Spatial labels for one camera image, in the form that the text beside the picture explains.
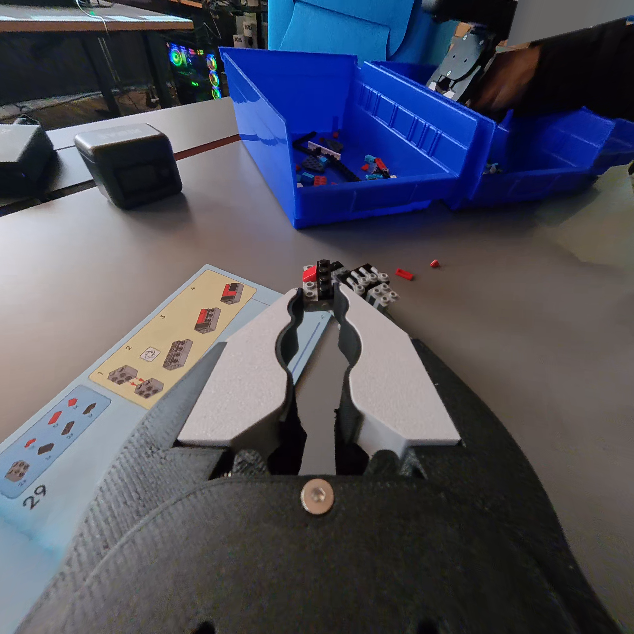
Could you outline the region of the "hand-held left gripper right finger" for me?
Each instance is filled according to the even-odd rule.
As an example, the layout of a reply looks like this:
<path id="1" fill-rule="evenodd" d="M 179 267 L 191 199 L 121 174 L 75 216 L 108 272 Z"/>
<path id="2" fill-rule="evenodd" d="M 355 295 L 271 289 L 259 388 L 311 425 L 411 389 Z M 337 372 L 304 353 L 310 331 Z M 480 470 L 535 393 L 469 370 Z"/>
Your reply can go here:
<path id="1" fill-rule="evenodd" d="M 460 434 L 412 339 L 345 285 L 334 290 L 345 372 L 337 431 L 368 457 L 389 450 L 455 446 Z"/>

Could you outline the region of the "brick instruction booklet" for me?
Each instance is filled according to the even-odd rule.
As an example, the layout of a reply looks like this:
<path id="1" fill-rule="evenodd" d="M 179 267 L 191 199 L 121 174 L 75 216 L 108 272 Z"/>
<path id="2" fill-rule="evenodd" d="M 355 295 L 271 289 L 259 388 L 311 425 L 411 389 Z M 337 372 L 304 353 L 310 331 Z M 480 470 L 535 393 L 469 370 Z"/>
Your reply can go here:
<path id="1" fill-rule="evenodd" d="M 205 265 L 1 443 L 1 632 L 59 567 L 124 440 L 208 350 L 281 293 Z"/>

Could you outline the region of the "grey black toy brick truck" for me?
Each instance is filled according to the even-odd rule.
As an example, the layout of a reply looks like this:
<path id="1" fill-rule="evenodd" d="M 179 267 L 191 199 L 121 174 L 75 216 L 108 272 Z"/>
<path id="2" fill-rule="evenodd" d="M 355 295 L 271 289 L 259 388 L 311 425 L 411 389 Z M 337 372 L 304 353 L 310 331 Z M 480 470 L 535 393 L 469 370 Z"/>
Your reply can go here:
<path id="1" fill-rule="evenodd" d="M 382 313 L 386 313 L 393 304 L 400 301 L 400 295 L 391 286 L 389 275 L 371 263 L 348 268 L 341 262 L 334 261 L 330 264 L 330 271 L 333 280 L 350 288 L 354 294 Z"/>

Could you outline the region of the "computer tower with glowing fans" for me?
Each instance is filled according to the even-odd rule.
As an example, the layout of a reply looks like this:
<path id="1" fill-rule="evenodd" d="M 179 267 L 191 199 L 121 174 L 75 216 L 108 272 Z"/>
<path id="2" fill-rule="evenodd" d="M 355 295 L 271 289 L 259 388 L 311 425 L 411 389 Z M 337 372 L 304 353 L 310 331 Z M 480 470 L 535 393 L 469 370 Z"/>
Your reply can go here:
<path id="1" fill-rule="evenodd" d="M 194 48 L 168 41 L 167 55 L 181 105 L 229 96 L 224 65 L 217 48 Z"/>

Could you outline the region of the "black power adapter box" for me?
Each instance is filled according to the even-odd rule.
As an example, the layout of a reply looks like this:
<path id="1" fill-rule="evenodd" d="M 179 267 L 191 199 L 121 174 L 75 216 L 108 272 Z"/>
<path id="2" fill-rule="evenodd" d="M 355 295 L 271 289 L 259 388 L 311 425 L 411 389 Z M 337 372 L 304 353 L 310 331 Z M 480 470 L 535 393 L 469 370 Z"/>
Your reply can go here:
<path id="1" fill-rule="evenodd" d="M 13 123 L 2 123 L 1 198 L 39 193 L 53 157 L 51 139 L 32 117 L 21 115 Z"/>

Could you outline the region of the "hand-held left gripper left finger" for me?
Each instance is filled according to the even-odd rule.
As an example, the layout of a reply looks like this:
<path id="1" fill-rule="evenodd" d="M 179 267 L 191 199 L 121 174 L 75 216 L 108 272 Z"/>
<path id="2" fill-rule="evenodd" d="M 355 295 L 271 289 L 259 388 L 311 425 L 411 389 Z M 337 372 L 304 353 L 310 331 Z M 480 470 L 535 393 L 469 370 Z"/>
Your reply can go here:
<path id="1" fill-rule="evenodd" d="M 303 297 L 293 288 L 224 343 L 178 441 L 188 446 L 281 446 L 293 400 Z"/>

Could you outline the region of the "black cube power station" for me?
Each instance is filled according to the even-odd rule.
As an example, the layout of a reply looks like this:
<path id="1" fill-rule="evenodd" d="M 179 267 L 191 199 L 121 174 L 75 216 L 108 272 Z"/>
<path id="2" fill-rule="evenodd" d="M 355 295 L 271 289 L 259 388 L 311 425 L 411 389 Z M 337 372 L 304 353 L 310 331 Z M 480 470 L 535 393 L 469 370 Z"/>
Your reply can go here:
<path id="1" fill-rule="evenodd" d="M 99 191 L 120 209 L 182 191 L 170 139 L 147 123 L 83 131 L 74 142 Z"/>

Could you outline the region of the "person's right forearm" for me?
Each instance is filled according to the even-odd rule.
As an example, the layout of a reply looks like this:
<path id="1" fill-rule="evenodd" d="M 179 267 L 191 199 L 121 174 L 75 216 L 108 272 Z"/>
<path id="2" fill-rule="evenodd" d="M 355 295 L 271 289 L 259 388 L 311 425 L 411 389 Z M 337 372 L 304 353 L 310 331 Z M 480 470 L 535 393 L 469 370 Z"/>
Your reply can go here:
<path id="1" fill-rule="evenodd" d="M 633 24 L 615 20 L 537 41 L 535 75 L 517 112 L 542 115 L 586 107 L 633 121 Z"/>

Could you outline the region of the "grey desk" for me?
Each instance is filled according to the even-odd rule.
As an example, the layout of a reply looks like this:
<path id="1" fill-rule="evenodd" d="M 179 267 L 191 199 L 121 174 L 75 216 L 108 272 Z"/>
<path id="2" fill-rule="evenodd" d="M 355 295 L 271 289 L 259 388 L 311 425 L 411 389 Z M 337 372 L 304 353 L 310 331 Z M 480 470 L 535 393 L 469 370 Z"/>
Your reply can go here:
<path id="1" fill-rule="evenodd" d="M 319 258 L 372 263 L 392 314 L 493 410 L 542 480 L 584 574 L 633 632 L 633 189 L 295 230 L 233 105 L 155 112 L 183 194 L 124 212 L 96 188 L 1 218 L 1 439 L 210 264 L 284 293 Z M 437 259 L 441 267 L 431 268 Z"/>

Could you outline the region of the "small black red brick assembly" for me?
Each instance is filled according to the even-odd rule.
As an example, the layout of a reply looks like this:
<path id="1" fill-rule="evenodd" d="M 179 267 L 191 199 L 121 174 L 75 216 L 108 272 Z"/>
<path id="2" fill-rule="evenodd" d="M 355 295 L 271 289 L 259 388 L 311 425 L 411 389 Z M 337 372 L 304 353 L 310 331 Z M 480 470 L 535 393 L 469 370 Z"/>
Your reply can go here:
<path id="1" fill-rule="evenodd" d="M 334 301 L 335 283 L 348 273 L 339 261 L 320 259 L 316 264 L 305 265 L 302 272 L 304 306 L 311 309 L 328 307 Z"/>

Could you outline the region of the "large blue plastic bin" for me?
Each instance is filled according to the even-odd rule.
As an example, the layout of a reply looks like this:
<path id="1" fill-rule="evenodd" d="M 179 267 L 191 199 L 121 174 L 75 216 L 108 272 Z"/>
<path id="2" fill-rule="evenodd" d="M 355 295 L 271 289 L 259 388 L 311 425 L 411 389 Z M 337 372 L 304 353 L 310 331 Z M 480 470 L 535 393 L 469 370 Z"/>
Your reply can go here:
<path id="1" fill-rule="evenodd" d="M 296 229 L 449 205 L 475 193 L 495 123 L 397 74 L 343 54 L 223 48 L 240 137 Z M 328 185 L 297 185 L 294 142 L 339 132 Z"/>

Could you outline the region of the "blue felt bag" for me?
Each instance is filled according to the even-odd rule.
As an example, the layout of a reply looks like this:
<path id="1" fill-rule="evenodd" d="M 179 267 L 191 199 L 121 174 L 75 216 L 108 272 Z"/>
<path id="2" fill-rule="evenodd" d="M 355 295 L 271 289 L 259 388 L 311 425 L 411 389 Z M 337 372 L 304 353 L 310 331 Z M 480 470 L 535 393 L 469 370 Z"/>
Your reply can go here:
<path id="1" fill-rule="evenodd" d="M 437 22 L 421 1 L 268 1 L 267 47 L 438 66 L 458 21 Z"/>

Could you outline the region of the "black-legged background work table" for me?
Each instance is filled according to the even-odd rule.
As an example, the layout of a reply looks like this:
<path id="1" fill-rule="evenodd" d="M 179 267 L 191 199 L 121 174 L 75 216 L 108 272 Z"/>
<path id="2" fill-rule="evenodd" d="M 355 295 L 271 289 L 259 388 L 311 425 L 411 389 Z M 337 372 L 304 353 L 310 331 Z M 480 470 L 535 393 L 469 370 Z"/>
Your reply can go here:
<path id="1" fill-rule="evenodd" d="M 165 41 L 191 32 L 164 1 L 2 1 L 1 104 L 98 91 L 108 115 L 118 95 L 154 89 L 161 108 L 175 104 Z"/>

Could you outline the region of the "person's right hand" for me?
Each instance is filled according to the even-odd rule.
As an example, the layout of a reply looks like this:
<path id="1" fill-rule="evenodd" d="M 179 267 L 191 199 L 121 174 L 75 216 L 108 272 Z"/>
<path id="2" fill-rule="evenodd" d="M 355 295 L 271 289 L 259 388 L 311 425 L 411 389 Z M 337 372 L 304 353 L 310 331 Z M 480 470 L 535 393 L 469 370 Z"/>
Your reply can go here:
<path id="1" fill-rule="evenodd" d="M 535 76 L 541 45 L 497 54 L 476 86 L 468 106 L 490 118 L 515 107 Z"/>

